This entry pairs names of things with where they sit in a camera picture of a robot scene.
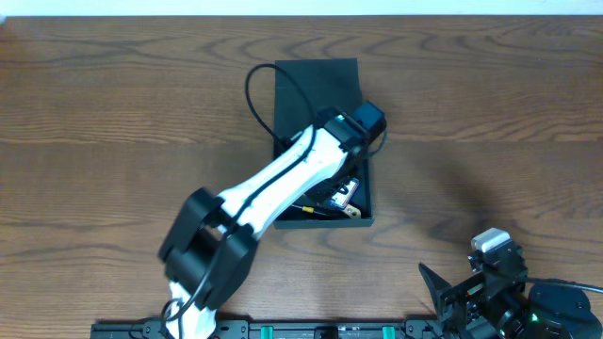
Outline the blue precision screwdriver set case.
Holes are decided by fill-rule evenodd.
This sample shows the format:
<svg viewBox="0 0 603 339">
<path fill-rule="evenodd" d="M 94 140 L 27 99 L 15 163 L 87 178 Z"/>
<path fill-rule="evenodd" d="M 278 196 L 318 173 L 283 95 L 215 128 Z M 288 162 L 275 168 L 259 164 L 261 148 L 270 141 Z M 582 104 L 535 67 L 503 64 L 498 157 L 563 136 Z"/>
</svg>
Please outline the blue precision screwdriver set case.
<svg viewBox="0 0 603 339">
<path fill-rule="evenodd" d="M 334 209 L 344 210 L 349 205 L 350 200 L 359 185 L 358 179 L 350 179 L 331 196 L 327 201 L 327 204 Z"/>
</svg>

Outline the orange scraper wooden handle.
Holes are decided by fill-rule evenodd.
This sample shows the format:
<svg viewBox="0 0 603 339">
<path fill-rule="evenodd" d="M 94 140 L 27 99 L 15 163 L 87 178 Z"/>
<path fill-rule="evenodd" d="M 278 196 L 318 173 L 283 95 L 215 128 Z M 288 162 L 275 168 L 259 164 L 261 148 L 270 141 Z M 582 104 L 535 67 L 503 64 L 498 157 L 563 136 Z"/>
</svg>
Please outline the orange scraper wooden handle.
<svg viewBox="0 0 603 339">
<path fill-rule="evenodd" d="M 349 203 L 343 209 L 343 213 L 346 214 L 349 218 L 361 218 L 362 217 L 361 211 L 357 207 L 353 206 L 351 203 Z"/>
</svg>

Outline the black yellow screwdriver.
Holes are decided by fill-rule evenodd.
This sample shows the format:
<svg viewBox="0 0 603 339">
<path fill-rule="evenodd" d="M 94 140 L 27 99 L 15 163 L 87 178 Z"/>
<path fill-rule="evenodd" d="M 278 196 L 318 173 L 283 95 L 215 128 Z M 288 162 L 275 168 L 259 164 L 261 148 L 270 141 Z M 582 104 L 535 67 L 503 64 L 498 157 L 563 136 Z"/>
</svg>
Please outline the black yellow screwdriver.
<svg viewBox="0 0 603 339">
<path fill-rule="evenodd" d="M 336 219 L 346 217 L 346 215 L 340 210 L 320 206 L 308 206 L 294 203 L 290 206 L 290 209 L 303 212 L 307 215 L 315 216 L 319 219 Z"/>
</svg>

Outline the black gift box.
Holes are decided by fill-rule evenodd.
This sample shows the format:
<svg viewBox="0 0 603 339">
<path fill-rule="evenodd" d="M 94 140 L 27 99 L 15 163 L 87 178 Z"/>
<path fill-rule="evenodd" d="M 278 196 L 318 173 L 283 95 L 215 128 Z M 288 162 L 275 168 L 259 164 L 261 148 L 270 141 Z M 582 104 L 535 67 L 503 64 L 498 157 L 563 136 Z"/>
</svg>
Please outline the black gift box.
<svg viewBox="0 0 603 339">
<path fill-rule="evenodd" d="M 278 60 L 276 65 L 289 73 L 306 93 L 314 109 L 335 106 L 347 113 L 363 102 L 355 58 Z M 274 127 L 279 137 L 293 137 L 310 123 L 310 116 L 296 88 L 281 74 L 275 74 Z M 364 228 L 374 222 L 370 162 L 358 166 L 352 175 L 359 186 L 350 204 L 360 211 L 359 218 L 315 216 L 301 207 L 314 203 L 303 196 L 296 205 L 275 221 L 279 230 Z"/>
</svg>

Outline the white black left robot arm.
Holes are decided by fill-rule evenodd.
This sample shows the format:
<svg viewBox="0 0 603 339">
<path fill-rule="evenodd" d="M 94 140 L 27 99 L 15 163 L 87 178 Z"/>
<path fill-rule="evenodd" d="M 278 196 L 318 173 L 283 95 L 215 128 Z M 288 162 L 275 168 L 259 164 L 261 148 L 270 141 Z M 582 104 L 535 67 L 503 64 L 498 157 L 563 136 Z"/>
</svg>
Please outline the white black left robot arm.
<svg viewBox="0 0 603 339">
<path fill-rule="evenodd" d="M 165 335 L 210 337 L 216 311 L 246 280 L 269 225 L 302 196 L 328 201 L 385 129 L 383 111 L 371 102 L 352 114 L 325 108 L 252 178 L 217 196 L 204 188 L 192 193 L 158 252 L 171 282 Z"/>
</svg>

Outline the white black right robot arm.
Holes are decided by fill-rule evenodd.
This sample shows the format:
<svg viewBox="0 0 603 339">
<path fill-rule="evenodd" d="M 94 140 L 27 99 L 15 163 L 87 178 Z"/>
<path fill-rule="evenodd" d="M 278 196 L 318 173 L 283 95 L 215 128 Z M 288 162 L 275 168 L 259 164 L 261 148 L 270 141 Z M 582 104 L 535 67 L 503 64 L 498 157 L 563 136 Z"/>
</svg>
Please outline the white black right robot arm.
<svg viewBox="0 0 603 339">
<path fill-rule="evenodd" d="M 443 338 L 602 337 L 586 295 L 593 286 L 528 276 L 523 249 L 507 240 L 468 256 L 474 274 L 453 286 L 424 264 L 419 272 Z"/>
</svg>

